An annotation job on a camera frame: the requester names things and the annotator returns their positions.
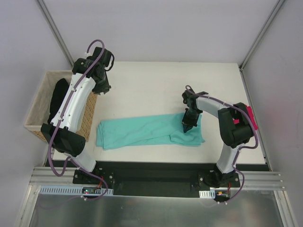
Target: black cloth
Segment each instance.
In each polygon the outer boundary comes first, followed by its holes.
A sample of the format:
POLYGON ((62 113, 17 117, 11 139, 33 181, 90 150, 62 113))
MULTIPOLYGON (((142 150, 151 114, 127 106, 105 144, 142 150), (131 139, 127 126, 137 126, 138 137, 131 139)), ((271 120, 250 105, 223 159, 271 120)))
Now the black cloth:
POLYGON ((57 114, 57 112, 60 109, 60 106, 64 100, 64 97, 67 93, 69 84, 66 81, 66 79, 62 78, 61 80, 59 80, 56 83, 55 89, 53 91, 53 96, 52 96, 52 100, 51 100, 51 105, 49 108, 49 118, 47 120, 47 123, 51 123, 52 119, 55 117, 55 115, 57 114))

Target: metal surface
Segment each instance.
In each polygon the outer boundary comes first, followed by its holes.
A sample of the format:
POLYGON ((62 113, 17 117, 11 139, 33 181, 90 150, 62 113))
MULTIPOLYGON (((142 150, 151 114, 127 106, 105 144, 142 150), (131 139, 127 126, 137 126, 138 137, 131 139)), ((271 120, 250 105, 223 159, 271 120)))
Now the metal surface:
POLYGON ((260 32, 258 33, 256 39, 254 40, 250 50, 248 51, 247 55, 245 56, 242 64, 240 65, 240 69, 243 69, 247 62, 249 61, 251 55, 254 53, 256 47, 259 45, 260 41, 262 40, 263 36, 265 35, 266 31, 268 30, 268 28, 270 27, 270 25, 272 24, 272 22, 274 21, 274 19, 276 18, 278 12, 280 11, 280 9, 283 7, 284 3, 287 0, 278 0, 277 3, 275 4, 273 10, 271 11, 271 13, 269 14, 265 24, 263 25, 263 27, 261 28, 260 32))
MULTIPOLYGON (((39 195, 39 203, 49 208, 69 198, 39 195)), ((36 210, 36 227, 283 226, 274 193, 264 191, 243 191, 227 205, 218 205, 212 199, 111 196, 93 202, 75 198, 52 210, 36 210)))
POLYGON ((24 198, 19 216, 17 218, 17 227, 28 227, 33 216, 36 201, 39 195, 40 186, 30 185, 28 186, 26 196, 24 198))
POLYGON ((66 46, 66 44, 65 44, 65 42, 64 42, 64 40, 63 40, 63 38, 62 38, 62 36, 60 34, 60 32, 59 32, 59 30, 58 30, 58 28, 57 28, 57 26, 56 26, 56 24, 55 24, 55 22, 54 22, 54 20, 53 20, 53 18, 51 16, 50 12, 49 12, 49 10, 48 10, 48 8, 47 8, 44 0, 36 0, 36 1, 37 1, 38 6, 41 9, 41 12, 42 12, 45 20, 47 21, 47 23, 48 23, 48 25, 50 27, 50 29, 51 29, 51 31, 52 31, 55 39, 57 40, 57 42, 58 42, 58 44, 59 44, 59 46, 60 46, 60 48, 61 48, 64 56, 66 57, 68 63, 71 66, 73 66, 74 65, 74 61, 72 59, 71 53, 69 52, 69 50, 68 50, 68 48, 67 48, 67 46, 66 46))
MULTIPOLYGON (((36 167, 29 182, 30 185, 61 185, 68 186, 72 184, 73 174, 76 168, 66 168, 63 176, 57 177, 49 167, 36 167)), ((278 172, 254 172, 243 171, 245 175, 245 190, 263 190, 263 191, 284 191, 285 184, 278 172)))

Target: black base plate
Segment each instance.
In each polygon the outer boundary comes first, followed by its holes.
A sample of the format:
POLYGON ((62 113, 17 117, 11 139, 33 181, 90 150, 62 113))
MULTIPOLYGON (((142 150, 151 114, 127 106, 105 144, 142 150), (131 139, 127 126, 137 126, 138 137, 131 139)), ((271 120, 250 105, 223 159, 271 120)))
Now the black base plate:
MULTIPOLYGON (((107 183, 109 189, 113 189, 115 183, 115 176, 113 171, 110 170, 102 170, 100 169, 99 173, 94 172, 93 174, 102 177, 104 181, 107 183)), ((93 184, 97 186, 100 183, 100 180, 86 174, 81 170, 75 170, 74 177, 72 180, 73 184, 93 184)))
MULTIPOLYGON (((62 167, 63 164, 64 161, 54 161, 55 167, 62 167)), ((101 175, 109 188, 114 189, 114 195, 183 198, 198 198, 199 191, 208 191, 209 187, 203 182, 199 184, 199 179, 203 178, 199 174, 209 173, 214 168, 213 163, 97 162, 97 165, 104 169, 104 175, 101 175)), ((68 162, 68 167, 75 166, 68 162)), ((269 171, 267 165, 239 164, 237 168, 240 171, 269 171)), ((74 177, 73 183, 97 186, 99 181, 87 181, 78 176, 74 177)), ((232 187, 240 186, 239 181, 231 183, 232 187)))
MULTIPOLYGON (((201 188, 201 191, 208 191, 209 186, 203 182, 203 179, 205 179, 205 176, 208 175, 210 171, 199 171, 198 173, 198 180, 199 180, 199 186, 201 188)), ((237 173, 233 174, 233 177, 228 181, 220 184, 220 187, 222 188, 228 188, 229 182, 231 183, 231 188, 240 188, 240 181, 239 181, 239 175, 237 173)))

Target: wicker basket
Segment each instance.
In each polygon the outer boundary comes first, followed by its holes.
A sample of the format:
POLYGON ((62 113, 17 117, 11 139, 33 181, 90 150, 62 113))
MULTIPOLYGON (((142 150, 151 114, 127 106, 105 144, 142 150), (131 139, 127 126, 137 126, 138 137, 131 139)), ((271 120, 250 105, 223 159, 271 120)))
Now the wicker basket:
MULTIPOLYGON (((50 103, 55 85, 62 78, 65 78, 67 82, 70 83, 71 75, 71 71, 48 71, 42 80, 41 86, 29 111, 24 127, 43 141, 46 141, 46 139, 40 130, 42 124, 47 123, 50 103)), ((86 141, 89 140, 96 101, 97 95, 90 93, 85 105, 84 113, 80 119, 81 124, 79 124, 80 127, 78 128, 77 134, 83 136, 86 141)))

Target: black joint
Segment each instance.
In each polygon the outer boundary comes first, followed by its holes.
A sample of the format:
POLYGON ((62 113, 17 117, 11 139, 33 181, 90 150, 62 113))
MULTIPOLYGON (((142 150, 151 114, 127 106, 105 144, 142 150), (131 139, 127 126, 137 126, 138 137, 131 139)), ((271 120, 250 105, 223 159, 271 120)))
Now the black joint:
MULTIPOLYGON (((237 103, 235 107, 244 111, 247 115, 246 105, 243 103, 237 103)), ((223 142, 232 148, 242 144, 248 143, 253 136, 253 130, 246 117, 239 111, 233 108, 224 108, 218 111, 220 135, 223 142)))
MULTIPOLYGON (((50 124, 42 124, 41 132, 49 143, 56 127, 50 124)), ((66 128, 59 128, 53 140, 52 147, 61 153, 70 154, 73 157, 81 154, 85 146, 85 138, 66 128)))
POLYGON ((201 95, 201 96, 208 95, 208 93, 205 91, 199 92, 197 94, 192 94, 192 93, 195 93, 193 89, 189 89, 189 91, 185 90, 183 92, 182 98, 183 98, 184 104, 188 104, 189 100, 196 100, 199 97, 198 95, 201 95))
POLYGON ((217 164, 215 164, 214 171, 205 175, 203 177, 203 182, 209 187, 219 188, 230 181, 234 181, 235 178, 239 178, 236 171, 233 170, 229 173, 224 174, 219 170, 217 164))
MULTIPOLYGON (((84 58, 79 58, 76 60, 74 67, 72 68, 73 74, 80 73, 84 74, 87 69, 92 65, 92 63, 97 59, 102 51, 101 47, 96 47, 92 56, 84 58)), ((98 62, 93 66, 93 68, 86 74, 87 78, 93 78, 96 85, 93 88, 94 94, 107 93, 111 86, 109 85, 106 69, 109 66, 110 59, 113 54, 104 49, 104 52, 98 62)))

